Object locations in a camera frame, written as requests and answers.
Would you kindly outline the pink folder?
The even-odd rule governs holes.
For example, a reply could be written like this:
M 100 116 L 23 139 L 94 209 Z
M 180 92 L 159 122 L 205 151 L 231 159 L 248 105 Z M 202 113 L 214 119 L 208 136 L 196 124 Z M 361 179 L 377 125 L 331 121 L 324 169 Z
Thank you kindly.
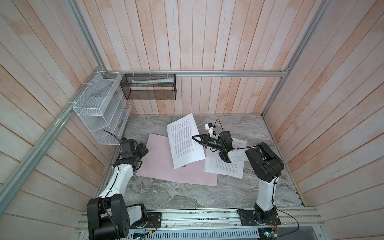
M 168 137 L 150 134 L 146 147 L 149 152 L 142 158 L 143 163 L 136 171 L 137 176 L 174 183 L 212 187 L 218 185 L 217 174 L 206 173 L 204 161 L 174 169 Z

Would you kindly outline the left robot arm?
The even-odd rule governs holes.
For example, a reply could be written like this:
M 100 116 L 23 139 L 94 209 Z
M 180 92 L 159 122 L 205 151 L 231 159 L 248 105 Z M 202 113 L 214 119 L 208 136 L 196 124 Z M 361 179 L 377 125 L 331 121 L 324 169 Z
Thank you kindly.
M 126 206 L 124 191 L 141 167 L 141 159 L 149 152 L 136 140 L 122 138 L 121 151 L 113 164 L 113 175 L 102 193 L 87 204 L 90 240 L 120 240 L 126 238 L 131 226 L 144 228 L 148 224 L 144 204 Z

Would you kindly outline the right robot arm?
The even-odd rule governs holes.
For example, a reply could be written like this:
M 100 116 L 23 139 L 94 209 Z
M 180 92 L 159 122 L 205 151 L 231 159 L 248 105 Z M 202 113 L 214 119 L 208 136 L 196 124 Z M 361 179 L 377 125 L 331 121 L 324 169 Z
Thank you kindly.
M 253 213 L 254 221 L 259 225 L 265 225 L 268 219 L 277 215 L 275 195 L 284 163 L 266 143 L 235 148 L 229 131 L 221 132 L 218 138 L 202 134 L 192 136 L 192 139 L 204 148 L 218 150 L 219 157 L 226 163 L 249 162 L 259 178 L 259 193 Z

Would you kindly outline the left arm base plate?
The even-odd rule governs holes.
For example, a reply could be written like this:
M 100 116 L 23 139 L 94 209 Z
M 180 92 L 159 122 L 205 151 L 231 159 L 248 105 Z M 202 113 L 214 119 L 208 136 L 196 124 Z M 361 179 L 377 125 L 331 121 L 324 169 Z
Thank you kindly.
M 147 218 L 145 220 L 139 220 L 130 226 L 130 230 L 138 229 L 144 230 L 145 228 L 149 229 L 159 229 L 162 223 L 162 213 L 161 212 L 149 212 L 147 213 Z

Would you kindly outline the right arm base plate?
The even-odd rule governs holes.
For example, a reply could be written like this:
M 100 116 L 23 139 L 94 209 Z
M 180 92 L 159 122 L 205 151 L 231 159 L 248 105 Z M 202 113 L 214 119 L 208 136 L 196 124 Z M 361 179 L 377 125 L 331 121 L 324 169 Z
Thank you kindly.
M 256 209 L 256 210 L 238 209 L 237 214 L 240 217 L 241 225 L 243 227 L 281 225 L 281 220 L 280 220 L 280 217 L 278 216 L 276 209 L 271 209 L 267 212 L 264 212 L 260 209 Z

